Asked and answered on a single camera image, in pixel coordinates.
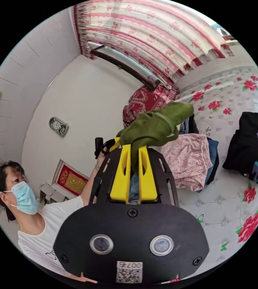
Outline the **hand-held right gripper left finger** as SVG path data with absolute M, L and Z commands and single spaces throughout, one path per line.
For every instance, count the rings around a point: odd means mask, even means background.
M 128 201 L 131 175 L 131 145 L 124 145 L 120 151 L 118 166 L 110 198 L 113 201 Z

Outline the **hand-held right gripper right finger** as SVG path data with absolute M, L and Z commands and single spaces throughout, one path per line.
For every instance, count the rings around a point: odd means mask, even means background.
M 139 200 L 141 202 L 155 202 L 157 200 L 157 189 L 155 185 L 152 166 L 149 159 L 147 147 L 138 150 L 139 170 Z

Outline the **person's left hand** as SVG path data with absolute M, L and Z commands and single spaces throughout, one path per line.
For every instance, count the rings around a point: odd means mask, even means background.
M 100 151 L 98 157 L 97 157 L 97 161 L 96 161 L 96 165 L 95 165 L 95 169 L 98 171 L 106 157 L 106 151 L 107 148 L 105 147 L 103 150 Z

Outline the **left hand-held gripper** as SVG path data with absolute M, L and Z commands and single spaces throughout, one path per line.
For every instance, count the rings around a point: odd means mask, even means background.
M 100 156 L 106 156 L 113 150 L 119 148 L 120 146 L 120 138 L 115 137 L 113 139 L 110 139 L 106 142 L 103 141 L 103 139 L 99 140 L 99 155 Z

